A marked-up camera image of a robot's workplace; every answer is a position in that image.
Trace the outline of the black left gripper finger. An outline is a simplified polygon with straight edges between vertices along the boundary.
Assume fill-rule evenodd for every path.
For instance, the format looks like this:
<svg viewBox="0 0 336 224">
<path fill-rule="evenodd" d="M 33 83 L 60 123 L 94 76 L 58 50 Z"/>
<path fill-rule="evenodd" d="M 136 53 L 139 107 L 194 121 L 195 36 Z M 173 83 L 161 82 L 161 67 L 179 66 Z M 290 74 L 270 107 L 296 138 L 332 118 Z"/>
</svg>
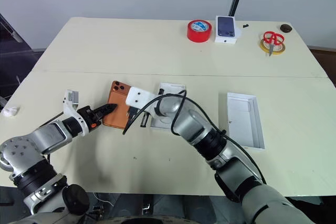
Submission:
<svg viewBox="0 0 336 224">
<path fill-rule="evenodd" d="M 95 121 L 100 121 L 102 120 L 106 115 L 110 114 L 111 113 L 111 110 L 94 110 L 94 114 L 95 114 L 95 117 L 94 117 L 94 120 Z"/>
<path fill-rule="evenodd" d="M 116 107 L 116 104 L 108 103 L 99 107 L 97 111 L 99 111 L 100 113 L 112 113 Z"/>
</svg>

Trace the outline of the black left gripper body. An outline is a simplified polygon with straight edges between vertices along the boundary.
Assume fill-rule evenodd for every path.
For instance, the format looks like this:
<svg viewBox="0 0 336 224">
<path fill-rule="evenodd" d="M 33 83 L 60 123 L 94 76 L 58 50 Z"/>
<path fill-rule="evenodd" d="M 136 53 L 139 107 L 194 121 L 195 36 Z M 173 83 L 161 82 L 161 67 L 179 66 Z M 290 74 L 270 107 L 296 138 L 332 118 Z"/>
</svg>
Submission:
<svg viewBox="0 0 336 224">
<path fill-rule="evenodd" d="M 78 110 L 78 113 L 84 119 L 89 131 L 95 130 L 102 124 L 101 120 L 95 121 L 94 110 L 92 110 L 90 106 L 85 106 Z"/>
</svg>

